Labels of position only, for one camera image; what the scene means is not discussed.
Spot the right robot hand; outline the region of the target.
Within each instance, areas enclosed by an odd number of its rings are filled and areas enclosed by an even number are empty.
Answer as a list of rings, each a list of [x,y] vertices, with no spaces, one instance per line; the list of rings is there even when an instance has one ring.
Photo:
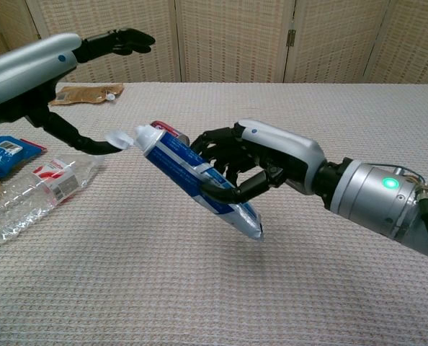
[[[202,186],[202,191],[218,202],[243,203],[283,184],[304,195],[328,198],[327,160],[317,142],[309,138],[243,119],[231,128],[205,131],[190,148],[214,163],[233,184],[228,189]]]

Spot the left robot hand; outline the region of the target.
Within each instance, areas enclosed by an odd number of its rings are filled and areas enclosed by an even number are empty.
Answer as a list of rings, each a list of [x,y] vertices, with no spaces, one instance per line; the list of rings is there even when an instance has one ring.
[[[56,85],[80,63],[116,54],[149,53],[155,38],[133,28],[110,30],[89,38],[67,32],[50,36],[0,55],[0,124],[26,118],[36,128],[68,146],[91,155],[119,152],[106,141],[83,136],[50,111]]]

